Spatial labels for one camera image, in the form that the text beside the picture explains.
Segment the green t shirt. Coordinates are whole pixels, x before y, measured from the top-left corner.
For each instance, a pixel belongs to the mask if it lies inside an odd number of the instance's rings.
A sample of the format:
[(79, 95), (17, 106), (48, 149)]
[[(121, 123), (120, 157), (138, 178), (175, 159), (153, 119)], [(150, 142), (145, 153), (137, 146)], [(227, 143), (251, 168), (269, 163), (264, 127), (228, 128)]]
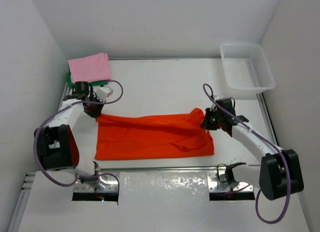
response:
[[(69, 71), (67, 74), (67, 84), (69, 89), (72, 89), (74, 87), (74, 84), (72, 83), (71, 79), (71, 72)], [(102, 81), (94, 81), (90, 83), (92, 86), (104, 86), (108, 84), (107, 80), (102, 80)]]

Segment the pink t shirt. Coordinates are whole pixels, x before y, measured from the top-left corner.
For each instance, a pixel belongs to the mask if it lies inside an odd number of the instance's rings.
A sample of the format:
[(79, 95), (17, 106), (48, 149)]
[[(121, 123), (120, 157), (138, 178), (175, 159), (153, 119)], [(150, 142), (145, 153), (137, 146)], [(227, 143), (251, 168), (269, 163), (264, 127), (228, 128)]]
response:
[(80, 81), (91, 83), (112, 78), (107, 53), (101, 52), (87, 57), (70, 59), (67, 62), (73, 84)]

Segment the orange t shirt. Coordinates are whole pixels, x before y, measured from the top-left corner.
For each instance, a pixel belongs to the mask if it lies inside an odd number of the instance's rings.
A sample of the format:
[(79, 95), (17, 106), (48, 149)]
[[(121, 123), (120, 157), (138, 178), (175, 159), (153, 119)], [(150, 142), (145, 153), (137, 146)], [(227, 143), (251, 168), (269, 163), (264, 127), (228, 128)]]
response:
[(99, 161), (212, 156), (214, 141), (201, 128), (199, 108), (187, 114), (121, 117), (103, 114), (98, 123), (95, 159)]

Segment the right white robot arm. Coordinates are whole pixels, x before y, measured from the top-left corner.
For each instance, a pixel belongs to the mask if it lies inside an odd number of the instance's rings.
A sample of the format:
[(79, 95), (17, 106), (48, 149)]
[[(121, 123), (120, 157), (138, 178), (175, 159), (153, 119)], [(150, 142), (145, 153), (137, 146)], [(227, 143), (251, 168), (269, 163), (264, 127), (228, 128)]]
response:
[(246, 183), (258, 183), (263, 195), (271, 201), (304, 190), (298, 154), (271, 143), (253, 128), (245, 116), (236, 116), (230, 98), (218, 99), (212, 107), (206, 108), (200, 126), (205, 130), (223, 130), (243, 144), (259, 161), (260, 171), (257, 173), (244, 162), (228, 165), (225, 178), (229, 184), (236, 182), (236, 176), (242, 176)]

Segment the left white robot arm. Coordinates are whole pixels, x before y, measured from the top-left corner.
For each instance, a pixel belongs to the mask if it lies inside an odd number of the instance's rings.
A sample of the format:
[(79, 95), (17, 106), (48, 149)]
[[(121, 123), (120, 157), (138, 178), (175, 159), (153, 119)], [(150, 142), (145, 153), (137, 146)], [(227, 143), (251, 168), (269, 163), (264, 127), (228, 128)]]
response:
[(72, 129), (79, 116), (85, 113), (96, 119), (101, 115), (102, 108), (103, 103), (98, 99), (93, 86), (84, 81), (76, 82), (72, 93), (63, 99), (60, 110), (35, 130), (35, 160), (40, 170), (55, 184), (68, 186), (50, 177), (48, 171), (67, 170), (80, 178), (90, 178), (97, 174), (96, 163), (80, 157)]

